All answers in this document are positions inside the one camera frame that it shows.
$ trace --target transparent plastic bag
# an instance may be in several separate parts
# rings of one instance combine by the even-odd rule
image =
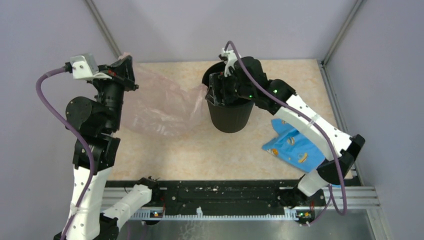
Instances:
[[[136,91],[125,92],[121,125],[139,134],[177,136],[202,119],[207,87],[188,91],[175,81],[133,63]]]

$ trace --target gray wall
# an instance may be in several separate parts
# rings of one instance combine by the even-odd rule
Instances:
[[[215,60],[228,40],[261,59],[322,59],[355,0],[95,0],[140,62]]]
[[[329,64],[394,239],[423,239],[424,1],[367,1]]]
[[[0,239],[53,239],[69,211],[76,139],[39,101],[36,80],[73,55],[91,52],[98,64],[114,57],[80,0],[2,0],[0,33]],[[70,74],[43,89],[60,113],[95,92]]]

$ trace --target blue bag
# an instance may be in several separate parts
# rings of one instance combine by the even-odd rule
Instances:
[[[279,159],[309,173],[324,160],[321,151],[296,128],[281,119],[273,119],[272,127],[278,137],[262,146],[262,149]]]

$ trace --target purple cable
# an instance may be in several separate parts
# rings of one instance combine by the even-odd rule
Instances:
[[[50,105],[49,101],[47,101],[46,97],[43,94],[43,91],[41,90],[41,84],[43,83],[44,80],[46,80],[47,78],[50,78],[51,76],[57,75],[57,74],[61,74],[64,73],[66,70],[64,67],[61,68],[57,68],[51,71],[48,71],[46,73],[44,73],[38,80],[37,83],[35,85],[35,89],[37,91],[37,95],[40,98],[41,102],[45,105],[45,107],[63,124],[65,125],[65,127],[67,129],[69,129],[69,131],[71,131],[71,133],[73,133],[75,135],[75,137],[81,142],[82,146],[84,147],[85,151],[87,152],[88,155],[88,159],[90,162],[90,173],[88,175],[88,179],[87,179],[87,183],[85,184],[84,188],[82,189],[81,195],[79,195],[78,201],[76,201],[76,205],[75,207],[79,208],[81,202],[83,201],[84,195],[86,194],[87,189],[90,186],[90,183],[92,182],[93,179],[93,174],[94,174],[94,158],[93,158],[93,153],[89,147],[89,145],[87,144],[86,140],[84,140],[83,136],[81,136],[81,134],[69,123],[65,120],[64,117],[62,117],[60,115],[60,113],[58,113],[58,111],[56,111],[56,109]],[[63,229],[62,232],[62,236],[60,237],[60,240],[65,240],[66,234],[69,230],[69,227],[72,224],[72,221],[75,218],[75,214],[71,215],[70,218],[68,219],[65,228]]]
[[[130,226],[130,221],[126,222],[126,240],[130,240],[131,239],[131,226]]]
[[[337,211],[338,214],[344,216],[346,215],[347,211],[348,211],[348,205],[347,205],[347,199],[346,199],[346,189],[345,189],[345,181],[343,179],[343,174],[342,174],[342,169],[340,168],[340,163],[339,163],[339,158],[337,157],[337,153],[336,150],[334,149],[334,146],[329,138],[329,136],[326,134],[326,132],[315,122],[312,121],[312,119],[310,117],[308,117],[307,115],[305,115],[303,112],[295,109],[294,107],[289,106],[287,103],[279,100],[278,98],[276,98],[275,96],[273,96],[271,93],[267,92],[261,85],[259,85],[259,83],[253,78],[253,76],[250,74],[250,72],[247,70],[245,64],[243,63],[243,61],[241,60],[240,56],[239,56],[239,52],[236,49],[236,46],[234,45],[233,41],[228,41],[225,45],[225,50],[227,50],[227,48],[231,45],[232,50],[235,53],[235,56],[237,57],[238,62],[240,63],[240,67],[241,69],[243,69],[244,73],[247,75],[247,77],[249,78],[249,80],[255,85],[255,87],[257,87],[263,94],[265,94],[266,96],[268,96],[271,100],[275,101],[276,103],[278,103],[279,105],[281,105],[284,108],[287,108],[293,112],[295,112],[296,114],[300,115],[302,118],[304,118],[306,121],[313,123],[312,125],[322,134],[322,136],[325,138],[325,140],[328,143],[328,146],[330,148],[331,154],[334,158],[334,163],[335,163],[335,168],[337,169],[337,174],[338,174],[338,179],[340,181],[340,188],[341,188],[341,195],[343,198],[343,210],[340,211],[339,208],[336,205],[336,201],[334,199],[333,196],[333,188],[331,187],[331,185],[328,186],[328,190],[330,192],[330,199],[328,200],[327,206],[324,209],[327,209],[328,205],[330,204],[330,200],[332,200],[333,205],[335,210]],[[322,215],[324,211],[322,211],[319,216],[315,219],[319,219]]]

